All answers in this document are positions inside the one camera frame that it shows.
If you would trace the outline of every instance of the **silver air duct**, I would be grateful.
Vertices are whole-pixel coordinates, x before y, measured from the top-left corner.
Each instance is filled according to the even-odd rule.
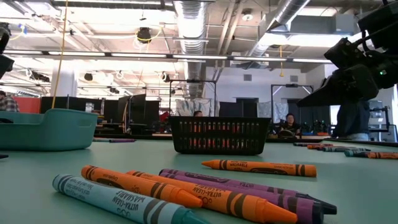
[[[310,0],[281,0],[278,8],[271,12],[274,18],[267,19],[264,26],[266,28],[264,35],[259,42],[246,54],[246,56],[261,57],[268,49],[267,31],[279,26],[289,24],[297,14],[310,2]]]
[[[183,54],[203,55],[205,49],[204,41],[195,40],[205,37],[206,9],[208,3],[197,1],[175,1],[175,10],[178,14],[178,31],[180,37],[193,40],[182,40],[181,49]],[[185,62],[185,78],[200,79],[200,62]],[[189,95],[197,96],[198,85],[187,85]]]

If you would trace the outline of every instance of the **red wall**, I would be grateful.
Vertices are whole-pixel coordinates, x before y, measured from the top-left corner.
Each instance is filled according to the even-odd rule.
[[[40,98],[33,97],[13,97],[19,105],[21,113],[40,113]]]

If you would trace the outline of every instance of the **teal plastic bin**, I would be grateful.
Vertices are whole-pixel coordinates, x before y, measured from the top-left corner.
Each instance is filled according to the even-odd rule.
[[[45,114],[0,111],[0,150],[66,151],[91,145],[97,114],[51,109]]]

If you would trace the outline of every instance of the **person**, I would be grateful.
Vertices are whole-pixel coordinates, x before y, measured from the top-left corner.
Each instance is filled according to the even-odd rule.
[[[286,115],[286,122],[280,127],[280,130],[287,130],[295,135],[300,134],[300,125],[295,122],[294,115],[292,113],[288,113]]]
[[[193,116],[203,116],[203,113],[201,111],[195,111],[193,112]]]
[[[0,111],[19,112],[19,105],[12,97],[0,91]]]
[[[337,113],[337,125],[334,138],[348,138],[354,141],[369,140],[370,107],[368,101],[345,103]]]

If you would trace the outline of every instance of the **green table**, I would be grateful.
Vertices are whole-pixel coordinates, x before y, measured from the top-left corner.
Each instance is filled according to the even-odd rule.
[[[364,147],[375,151],[394,150],[392,147]],[[135,143],[95,142],[90,149],[69,152],[0,154],[10,155],[0,160],[1,224],[132,223],[54,191],[52,181],[57,174],[80,175],[80,169],[87,164],[121,172],[134,169],[153,174],[158,174],[162,168],[180,169],[294,189],[338,207],[337,215],[325,215],[327,224],[397,223],[398,161],[395,160],[346,157],[340,152],[311,151],[292,144],[266,144],[260,156],[182,155],[174,151],[172,141],[143,140]],[[210,159],[315,164],[318,177],[211,170],[200,164]],[[250,223],[205,209],[195,212],[212,223]]]

